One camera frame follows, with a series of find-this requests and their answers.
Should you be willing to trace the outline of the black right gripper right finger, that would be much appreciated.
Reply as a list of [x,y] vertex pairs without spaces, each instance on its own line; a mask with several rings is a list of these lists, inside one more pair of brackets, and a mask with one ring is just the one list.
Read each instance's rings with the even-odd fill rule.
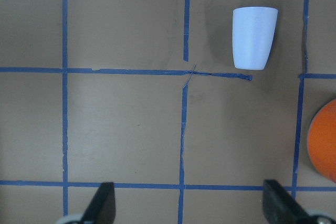
[[263,182],[263,214],[268,223],[311,223],[308,213],[274,179]]

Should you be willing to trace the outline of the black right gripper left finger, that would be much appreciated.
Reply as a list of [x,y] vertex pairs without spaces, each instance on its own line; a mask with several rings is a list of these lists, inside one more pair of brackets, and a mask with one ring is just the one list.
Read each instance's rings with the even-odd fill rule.
[[114,223],[115,216],[116,199],[114,183],[101,183],[81,217],[81,223]]

